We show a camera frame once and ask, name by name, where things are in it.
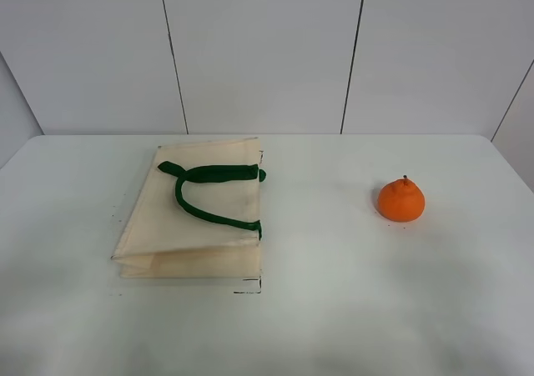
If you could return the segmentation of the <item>white linen bag green handles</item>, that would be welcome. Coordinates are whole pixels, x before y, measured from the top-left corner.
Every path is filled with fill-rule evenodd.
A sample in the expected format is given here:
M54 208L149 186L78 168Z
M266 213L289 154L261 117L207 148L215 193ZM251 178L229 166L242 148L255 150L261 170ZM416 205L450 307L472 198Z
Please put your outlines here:
M261 275L258 138L164 145L113 252L124 278Z

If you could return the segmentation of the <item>orange fruit with stem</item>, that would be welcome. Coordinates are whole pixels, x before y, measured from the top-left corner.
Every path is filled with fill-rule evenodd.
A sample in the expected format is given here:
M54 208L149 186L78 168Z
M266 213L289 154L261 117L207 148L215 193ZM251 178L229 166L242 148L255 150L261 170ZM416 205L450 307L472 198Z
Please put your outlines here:
M406 175L386 184L377 198L380 215L398 223L408 223L418 219L425 207L426 199L423 192Z

